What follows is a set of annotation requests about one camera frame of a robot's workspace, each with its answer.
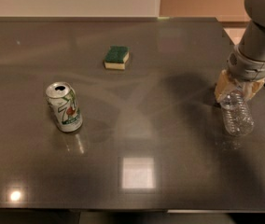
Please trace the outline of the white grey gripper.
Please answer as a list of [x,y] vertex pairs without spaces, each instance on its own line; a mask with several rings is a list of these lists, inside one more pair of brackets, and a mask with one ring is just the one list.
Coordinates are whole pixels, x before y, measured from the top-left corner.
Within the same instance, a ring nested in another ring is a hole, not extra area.
[[220,103],[229,93],[237,88],[235,77],[246,81],[243,84],[244,99],[251,100],[265,84],[265,62],[255,61],[244,56],[235,45],[227,59],[228,70],[219,74],[214,91],[216,101]]

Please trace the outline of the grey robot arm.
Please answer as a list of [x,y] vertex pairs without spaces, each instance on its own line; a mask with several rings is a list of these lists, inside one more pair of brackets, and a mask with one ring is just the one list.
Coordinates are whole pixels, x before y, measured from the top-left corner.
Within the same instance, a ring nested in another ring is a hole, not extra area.
[[244,8],[250,22],[228,57],[227,68],[218,77],[218,103],[235,90],[240,90],[248,101],[265,83],[265,0],[244,0]]

